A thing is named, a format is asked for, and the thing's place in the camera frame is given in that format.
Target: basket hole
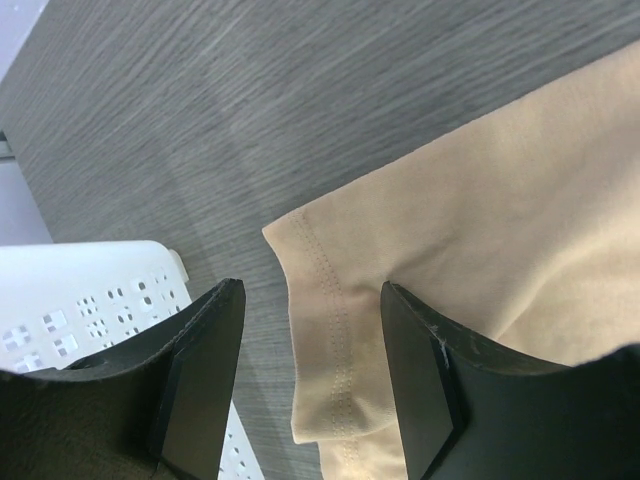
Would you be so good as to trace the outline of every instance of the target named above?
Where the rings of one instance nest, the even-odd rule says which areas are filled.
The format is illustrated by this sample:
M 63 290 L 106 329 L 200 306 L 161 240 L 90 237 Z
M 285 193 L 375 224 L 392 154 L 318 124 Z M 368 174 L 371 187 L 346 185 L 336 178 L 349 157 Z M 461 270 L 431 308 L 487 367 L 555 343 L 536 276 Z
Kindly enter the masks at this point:
M 47 331 L 51 333 L 65 327 L 67 325 L 67 317 L 64 316 L 62 310 L 56 310 L 55 312 L 47 313 L 42 317 L 42 323 Z
M 25 325 L 14 327 L 11 330 L 4 333 L 2 336 L 2 343 L 8 352 L 17 350 L 19 347 L 26 345 L 31 341 L 31 335 Z
M 90 323 L 86 328 L 92 338 L 102 338 L 109 334 L 109 330 L 106 328 L 106 324 L 103 319 Z
M 151 297 L 147 296 L 140 300 L 140 310 L 143 312 L 153 310 L 153 300 L 151 300 Z
M 55 340 L 53 342 L 53 345 L 56 347 L 56 351 L 61 357 L 66 357 L 67 355 L 78 349 L 78 342 L 76 341 L 76 337 L 74 337 L 72 334 Z
M 18 373 L 27 373 L 43 368 L 44 362 L 40 359 L 38 352 L 32 352 L 15 362 L 13 367 Z

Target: gray wooden table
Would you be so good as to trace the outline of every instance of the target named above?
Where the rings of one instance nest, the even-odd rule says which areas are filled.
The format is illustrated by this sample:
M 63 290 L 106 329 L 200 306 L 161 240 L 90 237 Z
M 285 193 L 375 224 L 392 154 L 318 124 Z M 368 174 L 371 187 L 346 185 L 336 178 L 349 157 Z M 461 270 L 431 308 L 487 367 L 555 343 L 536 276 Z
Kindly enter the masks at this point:
M 269 479 L 289 427 L 287 290 L 260 229 L 640 37 L 632 0 L 50 0 L 0 86 L 57 242 L 154 239 L 192 295 L 245 281 L 235 401 Z

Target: beige fabric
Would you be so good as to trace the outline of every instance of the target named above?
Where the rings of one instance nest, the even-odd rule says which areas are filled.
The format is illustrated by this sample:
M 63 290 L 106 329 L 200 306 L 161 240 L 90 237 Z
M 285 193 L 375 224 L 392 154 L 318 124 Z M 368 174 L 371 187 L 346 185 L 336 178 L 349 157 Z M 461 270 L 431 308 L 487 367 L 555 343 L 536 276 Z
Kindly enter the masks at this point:
M 405 478 L 379 292 L 572 364 L 640 340 L 640 44 L 264 230 L 286 274 L 292 427 L 327 479 Z

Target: laundry basket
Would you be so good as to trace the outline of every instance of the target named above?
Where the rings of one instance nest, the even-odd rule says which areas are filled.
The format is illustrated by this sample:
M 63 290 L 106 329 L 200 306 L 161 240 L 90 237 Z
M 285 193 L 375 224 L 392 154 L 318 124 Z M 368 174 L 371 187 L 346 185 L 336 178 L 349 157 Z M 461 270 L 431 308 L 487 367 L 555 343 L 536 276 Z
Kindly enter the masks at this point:
M 122 342 L 188 306 L 187 280 L 157 242 L 0 247 L 0 368 L 61 369 Z M 233 404 L 219 474 L 232 478 L 263 478 Z

